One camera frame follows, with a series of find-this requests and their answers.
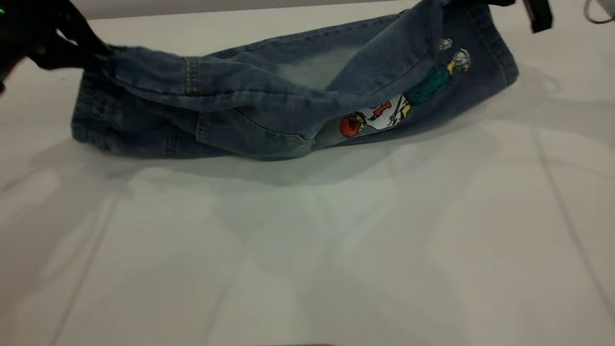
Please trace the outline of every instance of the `black cable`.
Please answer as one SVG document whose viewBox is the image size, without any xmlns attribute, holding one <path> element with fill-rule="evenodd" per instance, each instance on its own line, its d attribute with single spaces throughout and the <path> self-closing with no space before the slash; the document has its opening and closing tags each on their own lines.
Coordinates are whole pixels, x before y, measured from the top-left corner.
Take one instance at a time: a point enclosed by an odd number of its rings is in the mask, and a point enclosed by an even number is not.
<svg viewBox="0 0 615 346">
<path fill-rule="evenodd" d="M 585 6 L 583 6 L 583 14 L 585 15 L 585 19 L 594 23 L 594 24 L 606 24 L 615 20 L 615 17 L 606 19 L 606 20 L 595 20 L 589 16 L 589 6 L 592 3 L 592 0 L 585 0 Z"/>
</svg>

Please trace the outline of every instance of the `back pocket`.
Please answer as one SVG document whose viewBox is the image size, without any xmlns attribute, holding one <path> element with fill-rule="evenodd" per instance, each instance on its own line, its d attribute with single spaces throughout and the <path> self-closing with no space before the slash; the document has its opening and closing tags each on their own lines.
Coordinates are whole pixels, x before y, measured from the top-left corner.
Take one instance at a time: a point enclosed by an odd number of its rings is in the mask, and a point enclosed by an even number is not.
<svg viewBox="0 0 615 346">
<path fill-rule="evenodd" d="M 245 156 L 291 158 L 312 150 L 313 140 L 271 131 L 254 123 L 237 109 L 201 113 L 196 140 Z"/>
</svg>

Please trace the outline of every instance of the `white table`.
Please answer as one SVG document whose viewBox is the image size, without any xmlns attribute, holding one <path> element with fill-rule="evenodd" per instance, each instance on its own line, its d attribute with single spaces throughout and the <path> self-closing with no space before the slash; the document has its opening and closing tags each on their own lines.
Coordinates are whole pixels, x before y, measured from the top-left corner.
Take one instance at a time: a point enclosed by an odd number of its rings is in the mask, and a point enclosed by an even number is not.
<svg viewBox="0 0 615 346">
<path fill-rule="evenodd" d="M 521 77 L 446 126 L 305 158 L 144 160 L 70 138 L 80 72 L 0 101 L 0 345 L 615 345 L 615 30 L 494 9 Z M 92 22 L 207 54 L 390 1 Z"/>
</svg>

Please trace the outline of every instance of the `faded denim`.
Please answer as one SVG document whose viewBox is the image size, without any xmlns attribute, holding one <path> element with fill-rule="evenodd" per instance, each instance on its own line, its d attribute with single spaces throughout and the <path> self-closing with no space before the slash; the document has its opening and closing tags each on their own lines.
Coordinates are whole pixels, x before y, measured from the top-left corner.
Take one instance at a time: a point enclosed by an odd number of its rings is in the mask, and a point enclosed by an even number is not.
<svg viewBox="0 0 615 346">
<path fill-rule="evenodd" d="M 73 137 L 145 156 L 289 158 L 392 139 L 518 75 L 488 7 L 454 0 L 205 57 L 113 50 L 84 72 Z"/>
</svg>

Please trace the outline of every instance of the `cartoon patch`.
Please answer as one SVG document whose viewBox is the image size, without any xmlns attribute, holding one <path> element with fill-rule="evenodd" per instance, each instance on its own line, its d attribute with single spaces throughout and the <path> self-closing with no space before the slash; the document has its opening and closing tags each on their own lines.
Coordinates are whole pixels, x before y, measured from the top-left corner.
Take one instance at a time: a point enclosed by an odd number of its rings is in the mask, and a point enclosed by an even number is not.
<svg viewBox="0 0 615 346">
<path fill-rule="evenodd" d="M 452 39 L 440 40 L 440 50 L 447 50 L 451 47 L 453 47 Z M 345 137 L 352 138 L 361 133 L 365 125 L 376 130 L 395 126 L 408 117 L 412 107 L 429 101 L 446 90 L 453 83 L 455 70 L 466 72 L 469 69 L 470 53 L 460 48 L 453 54 L 447 65 L 431 71 L 425 79 L 398 97 L 346 116 L 339 124 L 339 129 Z"/>
</svg>

